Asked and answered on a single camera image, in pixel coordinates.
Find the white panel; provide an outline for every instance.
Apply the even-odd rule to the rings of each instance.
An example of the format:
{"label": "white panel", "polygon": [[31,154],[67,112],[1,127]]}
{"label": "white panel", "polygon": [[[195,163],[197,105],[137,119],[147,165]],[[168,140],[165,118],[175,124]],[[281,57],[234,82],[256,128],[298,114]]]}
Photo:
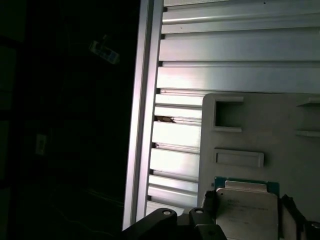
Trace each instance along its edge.
{"label": "white panel", "polygon": [[230,1],[229,5],[196,7],[184,11],[168,11],[163,13],[163,24],[210,22],[218,20],[272,18],[279,16],[310,15],[320,13],[317,0],[301,0],[286,2],[268,2],[257,0],[255,3],[239,3]]}
{"label": "white panel", "polygon": [[183,191],[189,191],[189,192],[198,192],[198,184],[194,182],[188,182],[188,181],[181,181],[181,180],[175,180],[170,179],[167,177],[161,177],[161,176],[149,176],[149,184],[152,185],[159,185],[162,187],[167,188],[173,188],[177,190],[183,190]]}
{"label": "white panel", "polygon": [[[159,84],[163,81],[162,76],[158,74]],[[190,107],[201,107],[203,96],[177,96],[177,95],[166,95],[166,94],[157,94],[155,96],[155,103],[158,105],[180,105],[180,106],[190,106]]]}
{"label": "white panel", "polygon": [[319,67],[297,67],[296,65],[292,67],[160,67],[157,87],[317,94],[320,93],[319,76]]}
{"label": "white panel", "polygon": [[156,106],[154,115],[200,119],[202,111],[201,108]]}
{"label": "white panel", "polygon": [[198,178],[199,155],[153,148],[150,169]]}
{"label": "white panel", "polygon": [[179,23],[162,26],[162,34],[216,32],[216,31],[239,31],[260,29],[284,29],[284,28],[309,28],[319,27],[320,16],[304,16],[297,20],[296,17],[250,19],[239,21],[213,21],[198,23]]}
{"label": "white panel", "polygon": [[183,208],[197,206],[197,194],[192,192],[150,185],[148,195],[151,198],[154,196],[158,200]]}
{"label": "white panel", "polygon": [[162,209],[162,208],[171,209],[175,211],[178,216],[184,213],[184,209],[181,207],[175,207],[175,206],[165,205],[165,204],[161,204],[153,201],[148,201],[146,203],[146,215],[149,215],[153,211],[157,209]]}
{"label": "white panel", "polygon": [[164,0],[164,6],[177,6],[177,5],[187,5],[187,4],[203,4],[212,2],[221,2],[229,0]]}
{"label": "white panel", "polygon": [[201,126],[155,121],[152,142],[199,148],[200,134]]}
{"label": "white panel", "polygon": [[320,35],[164,39],[160,61],[319,61]]}

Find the rectangular slot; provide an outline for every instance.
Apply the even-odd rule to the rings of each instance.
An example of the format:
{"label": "rectangular slot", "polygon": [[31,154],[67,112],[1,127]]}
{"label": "rectangular slot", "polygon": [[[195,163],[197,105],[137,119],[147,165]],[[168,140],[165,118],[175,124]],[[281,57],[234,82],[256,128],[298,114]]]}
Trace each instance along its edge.
{"label": "rectangular slot", "polygon": [[241,133],[243,97],[221,97],[215,99],[213,130],[221,132]]}
{"label": "rectangular slot", "polygon": [[250,168],[263,168],[264,154],[262,152],[237,151],[216,148],[214,150],[214,161],[217,164]]}

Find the dark background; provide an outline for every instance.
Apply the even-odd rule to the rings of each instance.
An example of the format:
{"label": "dark background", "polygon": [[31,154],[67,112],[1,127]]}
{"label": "dark background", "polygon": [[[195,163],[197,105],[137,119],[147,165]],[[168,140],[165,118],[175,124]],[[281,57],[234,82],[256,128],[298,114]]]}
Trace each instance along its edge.
{"label": "dark background", "polygon": [[[108,239],[93,231],[121,231],[139,4],[27,2],[9,128],[8,238]],[[117,65],[88,49],[104,35],[120,54]],[[45,156],[35,154],[37,134],[47,136]]]}

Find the wire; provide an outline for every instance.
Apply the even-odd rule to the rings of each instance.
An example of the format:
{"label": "wire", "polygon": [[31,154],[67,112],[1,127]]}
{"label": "wire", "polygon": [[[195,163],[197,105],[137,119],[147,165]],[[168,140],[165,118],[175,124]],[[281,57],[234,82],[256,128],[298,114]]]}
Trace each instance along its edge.
{"label": "wire", "polygon": [[88,191],[88,190],[86,190],[86,189],[82,189],[82,190],[85,191],[87,194],[90,194],[90,195],[93,195],[93,196],[95,196],[95,197],[97,197],[97,198],[103,199],[103,200],[105,200],[105,201],[107,201],[107,202],[109,202],[109,203],[111,203],[111,204],[116,205],[116,206],[119,207],[119,208],[123,208],[123,207],[124,207],[124,206],[123,206],[123,203],[121,203],[121,202],[119,202],[119,201],[116,201],[116,200],[113,200],[113,199],[110,199],[110,198],[101,196],[101,195],[99,195],[99,194],[96,194],[96,193],[94,193],[94,192]]}
{"label": "wire", "polygon": [[73,224],[77,224],[80,225],[82,227],[84,227],[85,229],[87,229],[88,231],[95,233],[95,234],[105,234],[108,236],[113,237],[113,235],[111,233],[105,232],[105,231],[97,231],[97,230],[92,230],[90,227],[86,226],[85,224],[83,224],[82,222],[79,221],[75,221],[75,220],[70,220],[66,217],[66,215],[64,215],[64,213],[59,210],[56,206],[52,205],[52,207],[69,223],[73,223]]}
{"label": "wire", "polygon": [[105,196],[105,197],[107,197],[107,198],[109,198],[109,199],[113,199],[113,200],[115,200],[115,201],[118,201],[117,199],[119,199],[119,198],[116,198],[116,197],[108,196],[108,195],[106,195],[105,193],[96,191],[96,190],[94,190],[94,189],[92,189],[92,188],[88,189],[88,191],[91,191],[91,192],[94,192],[94,193],[96,193],[96,194]]}

